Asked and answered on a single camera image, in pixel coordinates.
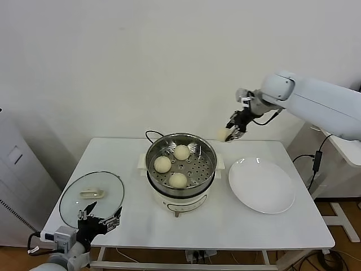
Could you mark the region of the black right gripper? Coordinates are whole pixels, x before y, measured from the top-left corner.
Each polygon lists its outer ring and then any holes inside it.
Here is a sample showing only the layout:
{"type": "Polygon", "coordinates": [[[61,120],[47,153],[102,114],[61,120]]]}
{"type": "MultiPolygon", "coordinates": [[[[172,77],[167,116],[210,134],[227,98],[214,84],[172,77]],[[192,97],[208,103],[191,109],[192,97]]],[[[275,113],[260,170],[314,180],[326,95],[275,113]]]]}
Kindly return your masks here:
{"type": "Polygon", "coordinates": [[[249,108],[244,108],[242,111],[235,111],[229,122],[226,124],[226,128],[229,129],[226,132],[225,142],[231,142],[233,140],[241,138],[245,132],[247,125],[252,122],[253,114],[249,108]],[[237,129],[231,129],[234,125],[237,126],[237,129]]]}

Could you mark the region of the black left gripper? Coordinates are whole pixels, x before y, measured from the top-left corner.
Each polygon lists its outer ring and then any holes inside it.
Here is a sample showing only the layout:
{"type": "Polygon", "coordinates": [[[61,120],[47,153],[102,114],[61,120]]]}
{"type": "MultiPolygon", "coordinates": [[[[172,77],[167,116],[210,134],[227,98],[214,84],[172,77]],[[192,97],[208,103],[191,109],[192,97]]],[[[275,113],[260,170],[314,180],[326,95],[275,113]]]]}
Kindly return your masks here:
{"type": "Polygon", "coordinates": [[[113,216],[103,220],[102,218],[94,217],[91,213],[96,204],[97,201],[89,204],[84,210],[79,210],[78,212],[77,242],[82,244],[85,250],[90,250],[91,242],[96,236],[105,235],[107,230],[113,230],[120,224],[122,206],[113,216]]]}

